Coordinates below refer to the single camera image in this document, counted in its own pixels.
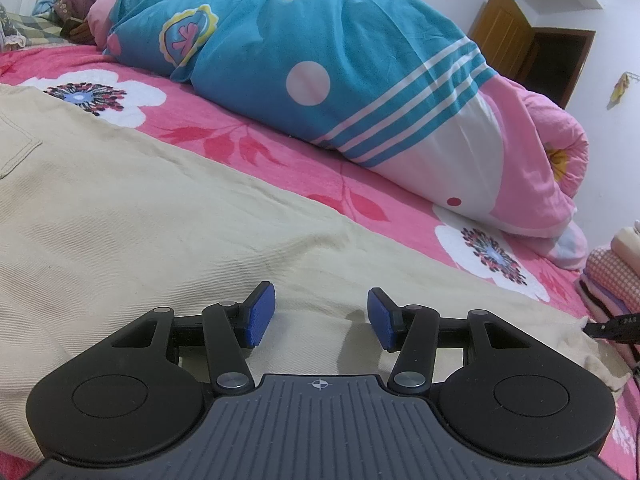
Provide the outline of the folded clothes stack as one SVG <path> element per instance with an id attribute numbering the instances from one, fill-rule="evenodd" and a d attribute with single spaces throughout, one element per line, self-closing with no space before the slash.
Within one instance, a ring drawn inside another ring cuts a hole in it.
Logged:
<path id="1" fill-rule="evenodd" d="M 638 221 L 634 226 L 620 229 L 608 246 L 590 252 L 575 287 L 592 322 L 606 322 L 625 314 L 639 315 Z M 614 344 L 628 366 L 639 373 L 639 345 L 608 342 Z"/>

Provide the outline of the beige trousers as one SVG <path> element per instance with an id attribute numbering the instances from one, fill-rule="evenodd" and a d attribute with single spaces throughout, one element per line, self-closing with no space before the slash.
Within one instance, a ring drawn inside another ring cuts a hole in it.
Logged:
<path id="1" fill-rule="evenodd" d="M 473 278 L 335 210 L 29 87 L 1 90 L 1 449 L 36 462 L 41 378 L 157 307 L 197 314 L 268 281 L 266 373 L 387 375 L 368 291 L 448 318 L 495 312 L 619 396 L 620 355 L 569 314 Z"/>

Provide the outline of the blue pink floral quilt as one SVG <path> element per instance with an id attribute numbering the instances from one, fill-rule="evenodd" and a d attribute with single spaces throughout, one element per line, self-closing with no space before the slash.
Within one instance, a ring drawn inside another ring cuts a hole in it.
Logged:
<path id="1" fill-rule="evenodd" d="M 343 155 L 578 269 L 588 141 L 545 96 L 499 75 L 421 0 L 96 0 L 119 63 Z"/>

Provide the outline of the pink floral bed sheet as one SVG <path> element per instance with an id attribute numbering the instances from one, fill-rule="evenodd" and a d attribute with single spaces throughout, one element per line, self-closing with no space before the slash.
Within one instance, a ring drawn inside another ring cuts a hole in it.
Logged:
<path id="1" fill-rule="evenodd" d="M 1 90 L 5 86 L 34 88 L 111 125 L 313 200 L 427 258 L 579 322 L 588 315 L 574 292 L 573 274 L 538 257 L 517 238 L 481 228 L 341 157 L 236 117 L 183 84 L 119 65 L 93 48 L 5 53 Z M 628 380 L 614 398 L 617 414 L 603 458 L 632 478 L 639 396 Z M 38 462 L 1 450 L 2 477 L 21 479 Z"/>

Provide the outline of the brown wooden door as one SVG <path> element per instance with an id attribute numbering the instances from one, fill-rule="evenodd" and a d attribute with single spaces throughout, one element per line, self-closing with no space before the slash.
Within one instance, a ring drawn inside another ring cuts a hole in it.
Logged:
<path id="1" fill-rule="evenodd" d="M 515 0 L 488 0 L 469 32 L 500 75 L 562 108 L 570 102 L 595 36 L 593 30 L 534 27 Z"/>

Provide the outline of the wall sticker decoration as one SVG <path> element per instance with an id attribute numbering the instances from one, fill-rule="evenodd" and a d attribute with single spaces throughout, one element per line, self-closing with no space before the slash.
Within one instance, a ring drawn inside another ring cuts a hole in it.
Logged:
<path id="1" fill-rule="evenodd" d="M 628 76 L 628 73 L 622 73 L 612 90 L 610 98 L 608 99 L 608 105 L 606 106 L 608 110 L 610 110 L 620 102 L 627 89 L 629 88 L 629 85 L 630 78 Z"/>

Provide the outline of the wall hook rack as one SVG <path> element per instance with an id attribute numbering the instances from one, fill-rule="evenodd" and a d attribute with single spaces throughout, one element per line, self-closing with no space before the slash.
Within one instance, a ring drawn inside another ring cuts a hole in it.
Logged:
<path id="1" fill-rule="evenodd" d="M 634 81 L 640 81 L 640 75 L 633 73 L 633 72 L 628 72 L 628 70 L 625 72 L 625 75 L 627 76 L 627 78 L 629 78 L 630 80 L 634 80 Z"/>

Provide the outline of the patterned pillow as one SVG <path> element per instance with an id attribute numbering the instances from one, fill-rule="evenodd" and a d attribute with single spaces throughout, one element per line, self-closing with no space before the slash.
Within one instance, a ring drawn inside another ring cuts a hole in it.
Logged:
<path id="1" fill-rule="evenodd" d="M 53 12 L 56 0 L 36 0 L 35 14 L 10 13 L 1 6 L 1 52 L 67 44 L 62 27 Z"/>

